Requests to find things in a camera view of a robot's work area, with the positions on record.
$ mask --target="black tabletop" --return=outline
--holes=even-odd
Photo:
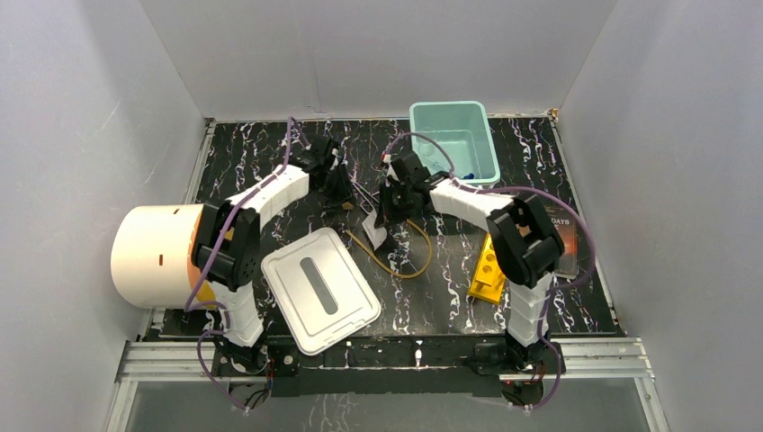
[[[501,169],[498,185],[528,185],[556,194],[575,208],[570,182],[549,119],[503,118],[489,121]],[[382,173],[380,161],[387,144],[408,121],[306,121],[308,138],[330,136],[342,143],[350,176],[374,189]],[[281,142],[285,122],[221,123],[214,131],[196,202],[219,202],[245,190],[270,174],[283,161]],[[510,313],[508,295],[499,305],[467,296],[485,232],[470,223],[439,214],[412,218],[435,244],[431,266],[416,279],[400,280],[381,270],[346,231],[361,236],[359,209],[323,211],[320,197],[311,194],[273,218],[261,240],[263,257],[322,227],[336,230],[376,293],[381,316],[357,336],[435,336],[501,334]],[[377,251],[393,268],[413,273],[426,260],[426,243],[406,225],[390,229],[393,241]],[[579,235],[579,266],[588,265],[588,246]],[[269,336],[290,335],[283,315],[260,274],[254,281],[257,308]],[[169,311],[165,323],[183,321],[181,311]],[[606,334],[617,326],[606,302],[598,276],[579,288],[558,291],[549,311],[553,333]],[[187,332],[199,326],[183,325]]]

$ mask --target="white cylinder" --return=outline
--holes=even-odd
[[[126,301],[140,308],[183,308],[199,277],[191,248],[202,207],[144,206],[125,216],[112,247],[112,279]]]

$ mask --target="yellow block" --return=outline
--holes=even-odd
[[[485,236],[480,252],[480,261],[474,270],[474,279],[471,280],[469,295],[485,302],[500,304],[503,285],[506,277],[498,267],[496,252],[493,250],[493,241],[490,234]]]

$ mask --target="book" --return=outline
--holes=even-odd
[[[549,205],[546,211],[564,243],[564,254],[559,258],[556,274],[572,279],[578,275],[578,224],[562,207]]]

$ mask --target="white wall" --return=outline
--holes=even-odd
[[[142,313],[111,244],[183,198],[203,119],[135,0],[2,2],[0,71],[0,428],[101,430]]]
[[[621,0],[561,108],[674,430],[761,430],[763,4]]]
[[[202,114],[219,120],[561,106],[615,0],[140,0]]]

